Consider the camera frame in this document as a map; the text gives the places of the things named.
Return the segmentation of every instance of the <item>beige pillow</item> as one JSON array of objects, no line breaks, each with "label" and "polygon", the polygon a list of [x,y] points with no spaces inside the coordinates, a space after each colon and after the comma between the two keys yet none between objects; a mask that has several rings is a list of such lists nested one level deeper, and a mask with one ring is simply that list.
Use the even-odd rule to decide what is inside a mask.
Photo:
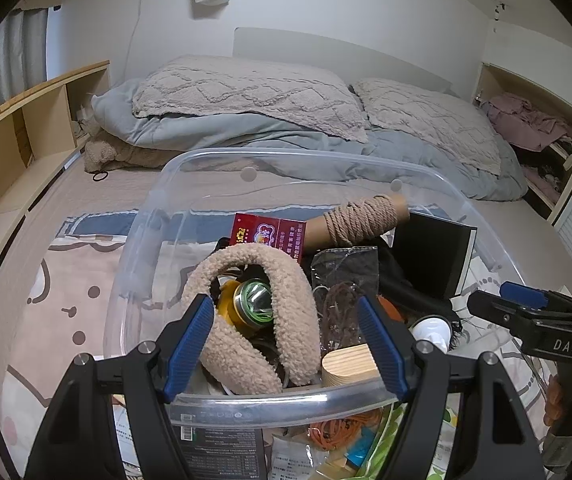
[{"label": "beige pillow", "polygon": [[138,118],[242,112],[368,141],[365,120],[348,87],[334,73],[310,66],[181,56],[143,80],[132,100]]},{"label": "beige pillow", "polygon": [[501,158],[488,118],[457,97],[390,79],[352,85],[373,126],[399,130],[451,153],[478,170],[498,175]]}]

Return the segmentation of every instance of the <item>human hand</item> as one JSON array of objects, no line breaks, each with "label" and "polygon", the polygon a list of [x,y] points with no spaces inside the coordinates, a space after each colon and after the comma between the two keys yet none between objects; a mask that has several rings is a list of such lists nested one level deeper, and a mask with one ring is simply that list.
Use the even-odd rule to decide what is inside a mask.
[{"label": "human hand", "polygon": [[557,376],[550,378],[548,384],[548,394],[546,398],[546,414],[544,424],[552,426],[553,422],[563,415],[562,409],[563,391]]}]

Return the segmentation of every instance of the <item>black notebook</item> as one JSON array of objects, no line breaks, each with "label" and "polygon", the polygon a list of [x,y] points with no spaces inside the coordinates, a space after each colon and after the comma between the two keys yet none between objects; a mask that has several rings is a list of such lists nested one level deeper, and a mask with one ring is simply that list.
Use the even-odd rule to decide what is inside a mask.
[{"label": "black notebook", "polygon": [[477,228],[411,211],[397,226],[393,255],[413,287],[432,298],[461,294]]}]

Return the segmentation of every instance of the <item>gray curtain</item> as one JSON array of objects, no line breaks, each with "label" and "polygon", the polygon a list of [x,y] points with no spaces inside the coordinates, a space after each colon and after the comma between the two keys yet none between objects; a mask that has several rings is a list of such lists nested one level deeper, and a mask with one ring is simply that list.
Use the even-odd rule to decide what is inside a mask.
[{"label": "gray curtain", "polygon": [[11,12],[0,23],[0,104],[46,80],[48,9]]}]

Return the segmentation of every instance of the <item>white wall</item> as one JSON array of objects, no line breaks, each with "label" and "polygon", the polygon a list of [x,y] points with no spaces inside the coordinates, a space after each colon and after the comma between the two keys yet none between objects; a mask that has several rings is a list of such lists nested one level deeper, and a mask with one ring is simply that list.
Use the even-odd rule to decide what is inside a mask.
[{"label": "white wall", "polygon": [[518,25],[493,22],[483,60],[530,79],[572,105],[572,48],[566,44]]},{"label": "white wall", "polygon": [[[65,0],[48,21],[48,76],[111,60],[123,78],[139,0]],[[125,70],[143,76],[181,54],[230,56],[236,27],[295,30],[350,41],[449,80],[470,97],[488,18],[466,0],[230,0],[223,8],[192,0],[143,0]]]}]

